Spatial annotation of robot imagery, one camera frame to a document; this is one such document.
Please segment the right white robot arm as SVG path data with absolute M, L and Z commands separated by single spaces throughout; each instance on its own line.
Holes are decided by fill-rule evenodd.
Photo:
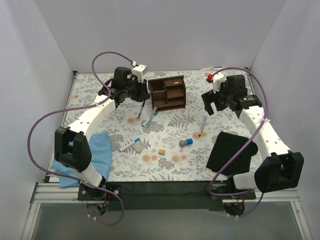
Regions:
M 304 158 L 300 152 L 293 152 L 277 135 L 267 118 L 262 103 L 256 95 L 249 95 L 243 75 L 224 76 L 209 74 L 207 82 L 212 90 L 202 94 L 205 110 L 214 113 L 226 108 L 236 113 L 247 127 L 263 162 L 252 172 L 233 174 L 226 181 L 227 195 L 237 199 L 246 191 L 261 193 L 293 189 L 298 186 Z

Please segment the light blue pen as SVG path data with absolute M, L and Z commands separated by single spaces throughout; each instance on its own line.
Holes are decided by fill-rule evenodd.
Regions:
M 155 106 L 153 109 L 152 109 L 152 112 L 151 112 L 151 115 L 150 117 L 153 115 L 153 113 L 155 113 L 157 111 L 157 107 Z

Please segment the blue capped white marker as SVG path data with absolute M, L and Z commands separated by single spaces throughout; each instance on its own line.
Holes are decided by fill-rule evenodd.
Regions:
M 139 142 L 140 138 L 136 138 L 135 140 L 133 140 L 132 142 L 128 143 L 127 145 L 125 145 L 124 147 L 119 149 L 119 152 L 123 152 L 126 149 L 128 149 L 129 147 L 131 147 L 132 145 L 134 145 L 135 143 Z

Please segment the grey blue glue stick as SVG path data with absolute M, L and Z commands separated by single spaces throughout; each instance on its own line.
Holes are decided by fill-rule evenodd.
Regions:
M 186 139 L 186 140 L 180 140 L 180 141 L 179 141 L 179 146 L 180 146 L 181 148 L 186 147 L 186 146 L 188 146 L 188 145 L 192 145 L 192 144 L 193 144 L 193 139 L 192 139 L 192 138 L 189 138 L 189 139 Z

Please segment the green capped white marker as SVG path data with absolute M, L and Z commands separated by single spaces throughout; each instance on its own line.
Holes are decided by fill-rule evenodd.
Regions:
M 154 112 L 154 113 L 150 116 L 149 120 L 142 125 L 142 127 L 149 127 L 150 124 L 151 124 L 151 122 L 152 122 L 152 120 L 153 120 L 153 118 L 154 118 L 157 114 L 158 114 L 157 111 Z

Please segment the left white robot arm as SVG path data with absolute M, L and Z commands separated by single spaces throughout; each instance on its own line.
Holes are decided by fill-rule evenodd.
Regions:
M 54 158 L 78 176 L 79 182 L 89 186 L 95 200 L 106 196 L 104 177 L 92 164 L 89 140 L 100 123 L 126 99 L 144 102 L 150 98 L 144 75 L 147 66 L 132 69 L 117 67 L 113 78 L 97 93 L 92 107 L 67 127 L 59 127 L 54 135 Z

